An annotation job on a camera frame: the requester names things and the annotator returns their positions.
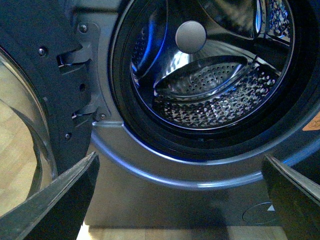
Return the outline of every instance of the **sticker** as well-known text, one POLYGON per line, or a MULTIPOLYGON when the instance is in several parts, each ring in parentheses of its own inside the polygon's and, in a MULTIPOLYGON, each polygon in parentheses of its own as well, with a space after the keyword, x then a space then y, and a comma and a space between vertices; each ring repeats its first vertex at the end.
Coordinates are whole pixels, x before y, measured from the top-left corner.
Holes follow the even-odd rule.
POLYGON ((302 130, 303 131, 317 131, 317 130, 320 130, 320 112, 302 130))

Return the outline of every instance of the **front-loading washing machine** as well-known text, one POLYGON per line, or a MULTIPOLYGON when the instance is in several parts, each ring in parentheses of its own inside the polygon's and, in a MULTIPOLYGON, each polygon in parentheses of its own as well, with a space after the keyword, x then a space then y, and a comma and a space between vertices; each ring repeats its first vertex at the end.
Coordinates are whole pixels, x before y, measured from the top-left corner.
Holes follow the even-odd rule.
POLYGON ((317 180, 318 1, 3 6, 0 45, 46 109, 57 173, 90 134, 99 153, 87 225, 276 225, 265 155, 317 180))

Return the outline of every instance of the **gray metal panel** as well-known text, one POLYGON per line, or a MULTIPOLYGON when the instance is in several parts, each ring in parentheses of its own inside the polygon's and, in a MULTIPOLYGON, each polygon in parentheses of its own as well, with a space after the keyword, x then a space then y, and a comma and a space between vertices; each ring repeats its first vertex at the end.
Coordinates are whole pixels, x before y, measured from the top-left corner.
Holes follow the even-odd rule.
MULTIPOLYGON (((90 146, 89 151, 97 151, 90 146)), ((100 170, 85 217, 90 226, 109 228, 196 228, 245 226, 242 214, 268 202, 264 181, 215 191, 186 191, 127 173, 99 151, 100 170)))

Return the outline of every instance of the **metal rivet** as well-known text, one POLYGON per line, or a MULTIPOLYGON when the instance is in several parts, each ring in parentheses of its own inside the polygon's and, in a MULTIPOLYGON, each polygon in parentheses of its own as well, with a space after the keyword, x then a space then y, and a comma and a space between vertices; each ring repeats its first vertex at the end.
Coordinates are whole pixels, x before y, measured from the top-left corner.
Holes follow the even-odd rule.
POLYGON ((85 34, 85 33, 88 31, 88 27, 87 27, 86 25, 84 25, 84 24, 81 24, 81 25, 79 26, 79 31, 80 31, 81 33, 85 34))
POLYGON ((69 140, 71 138, 71 133, 67 133, 65 136, 64 136, 65 140, 69 140))
POLYGON ((40 55, 41 57, 44 57, 45 55, 47 55, 47 50, 46 50, 46 48, 44 48, 44 47, 40 47, 40 48, 38 49, 38 53, 39 53, 39 55, 40 55))

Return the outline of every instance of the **wooden floor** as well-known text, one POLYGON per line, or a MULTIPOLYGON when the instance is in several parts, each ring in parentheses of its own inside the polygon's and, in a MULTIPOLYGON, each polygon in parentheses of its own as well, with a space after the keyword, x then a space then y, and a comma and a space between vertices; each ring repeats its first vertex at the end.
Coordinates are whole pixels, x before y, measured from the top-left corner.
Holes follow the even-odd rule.
POLYGON ((208 230, 106 229, 82 226, 77 240, 287 240, 281 227, 230 226, 208 230))
MULTIPOLYGON (((22 203, 29 192, 36 157, 31 135, 20 118, 0 102, 0 216, 22 203)), ((286 240, 280 227, 211 230, 104 229, 82 226, 77 240, 286 240)))
POLYGON ((37 165, 27 126, 0 101, 0 216, 28 196, 37 165))

